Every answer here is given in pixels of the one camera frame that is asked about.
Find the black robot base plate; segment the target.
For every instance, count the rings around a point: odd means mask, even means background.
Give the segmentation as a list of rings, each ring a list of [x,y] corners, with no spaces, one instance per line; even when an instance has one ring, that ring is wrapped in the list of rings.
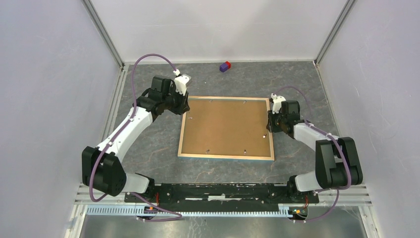
[[[142,196],[173,212],[274,212],[280,204],[318,204],[312,192],[282,183],[162,183]]]

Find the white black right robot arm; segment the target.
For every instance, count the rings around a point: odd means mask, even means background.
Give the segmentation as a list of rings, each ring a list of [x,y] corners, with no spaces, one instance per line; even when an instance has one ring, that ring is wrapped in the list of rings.
[[[363,172],[354,139],[332,135],[302,119],[298,101],[280,97],[269,101],[272,107],[267,112],[267,129],[283,132],[315,152],[315,169],[289,178],[286,196],[290,201],[301,201],[309,191],[344,190],[362,183]]]

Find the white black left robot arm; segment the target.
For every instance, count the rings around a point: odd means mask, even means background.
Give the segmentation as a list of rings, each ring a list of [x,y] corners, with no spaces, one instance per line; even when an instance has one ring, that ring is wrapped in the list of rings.
[[[164,111],[182,115],[189,111],[187,86],[191,77],[180,74],[175,79],[154,76],[151,87],[136,98],[123,122],[98,146],[87,146],[82,152],[82,180],[89,188],[93,202],[94,191],[104,196],[117,196],[124,192],[136,192],[144,202],[150,202],[156,189],[152,180],[141,174],[125,172],[122,161],[140,134]]]

